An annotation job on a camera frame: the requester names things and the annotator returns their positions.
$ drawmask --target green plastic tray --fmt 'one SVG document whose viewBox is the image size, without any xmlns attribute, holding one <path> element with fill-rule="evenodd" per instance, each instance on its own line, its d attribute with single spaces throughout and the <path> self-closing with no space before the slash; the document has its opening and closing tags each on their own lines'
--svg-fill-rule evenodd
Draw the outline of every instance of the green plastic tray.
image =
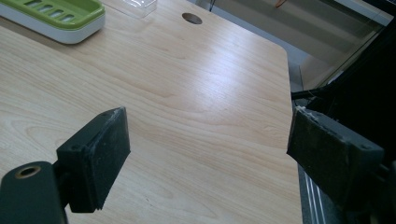
<svg viewBox="0 0 396 224">
<path fill-rule="evenodd" d="M 1 4 L 63 30 L 77 30 L 105 14 L 97 0 L 0 0 Z"/>
</svg>

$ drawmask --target hole in table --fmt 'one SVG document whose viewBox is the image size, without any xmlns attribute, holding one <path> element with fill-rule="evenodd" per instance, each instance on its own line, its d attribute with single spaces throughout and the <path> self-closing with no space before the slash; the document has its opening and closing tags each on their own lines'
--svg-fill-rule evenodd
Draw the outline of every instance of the hole in table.
<svg viewBox="0 0 396 224">
<path fill-rule="evenodd" d="M 199 18 L 198 16 L 185 12 L 181 15 L 183 17 L 184 20 L 192 23 L 192 24 L 202 24 L 202 20 L 201 18 Z"/>
</svg>

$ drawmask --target wood grain surface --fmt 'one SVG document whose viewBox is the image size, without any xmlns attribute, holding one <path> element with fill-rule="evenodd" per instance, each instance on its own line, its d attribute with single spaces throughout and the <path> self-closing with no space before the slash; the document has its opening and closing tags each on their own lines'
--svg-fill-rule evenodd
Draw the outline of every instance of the wood grain surface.
<svg viewBox="0 0 396 224">
<path fill-rule="evenodd" d="M 287 55 L 182 0 L 63 45 L 0 18 L 0 176 L 125 106 L 132 153 L 104 209 L 78 223 L 301 223 Z M 200 25 L 182 13 L 199 16 Z"/>
</svg>

